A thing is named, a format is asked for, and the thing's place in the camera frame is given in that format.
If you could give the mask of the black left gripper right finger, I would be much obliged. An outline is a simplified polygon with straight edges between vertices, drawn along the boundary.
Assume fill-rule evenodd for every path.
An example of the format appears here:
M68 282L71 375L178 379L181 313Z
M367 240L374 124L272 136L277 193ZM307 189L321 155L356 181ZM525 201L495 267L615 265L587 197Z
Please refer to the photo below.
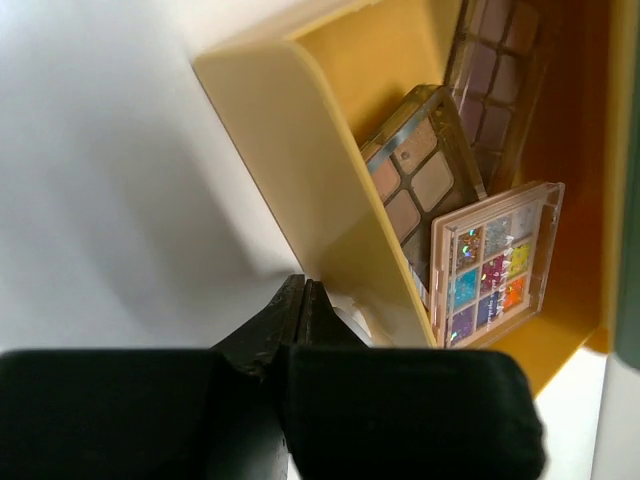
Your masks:
M278 367L284 432L304 479L536 479L544 470L528 379L504 353L369 347L310 280Z

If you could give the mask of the long pink-brown eyeshadow palette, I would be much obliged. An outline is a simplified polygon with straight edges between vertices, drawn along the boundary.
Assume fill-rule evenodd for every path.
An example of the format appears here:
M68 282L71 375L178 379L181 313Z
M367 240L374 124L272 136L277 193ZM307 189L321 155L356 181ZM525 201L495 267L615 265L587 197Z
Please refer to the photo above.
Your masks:
M514 181L560 23L556 1L461 3L444 83L490 195Z

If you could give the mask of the colourful square eyeshadow palette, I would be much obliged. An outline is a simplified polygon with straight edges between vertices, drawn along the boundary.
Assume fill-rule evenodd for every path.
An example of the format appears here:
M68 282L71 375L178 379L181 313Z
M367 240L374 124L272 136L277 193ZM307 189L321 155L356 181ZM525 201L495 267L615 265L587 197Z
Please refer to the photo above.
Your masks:
M534 181L436 218L428 313L440 348L480 348L544 303L565 186Z

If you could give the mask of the brown eyeshadow palette silver case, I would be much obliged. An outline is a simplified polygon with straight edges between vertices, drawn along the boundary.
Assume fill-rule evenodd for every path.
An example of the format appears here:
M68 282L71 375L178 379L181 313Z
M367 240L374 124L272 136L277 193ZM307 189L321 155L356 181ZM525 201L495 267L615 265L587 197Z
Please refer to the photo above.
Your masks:
M428 305L433 220L486 197L448 89L415 86L359 150Z

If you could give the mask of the yellow bottom drawer box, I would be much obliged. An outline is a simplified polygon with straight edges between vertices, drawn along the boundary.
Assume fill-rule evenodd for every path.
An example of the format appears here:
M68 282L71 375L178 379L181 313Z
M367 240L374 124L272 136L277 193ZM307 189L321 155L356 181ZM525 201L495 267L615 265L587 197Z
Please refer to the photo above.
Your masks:
M444 80L462 2L308 1L194 63L302 269L352 299L384 346L440 348L359 146L415 86L453 99ZM560 29L504 190L565 186L544 303L473 348L513 356L535 391L579 349L611 349L639 10L556 2Z

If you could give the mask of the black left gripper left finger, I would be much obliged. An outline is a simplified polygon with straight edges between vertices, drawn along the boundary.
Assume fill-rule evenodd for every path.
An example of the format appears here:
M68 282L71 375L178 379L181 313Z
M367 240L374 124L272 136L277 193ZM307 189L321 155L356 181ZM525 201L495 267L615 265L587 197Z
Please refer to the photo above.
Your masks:
M284 479L268 370L305 279L223 341L187 349L31 349L1 357L5 479Z

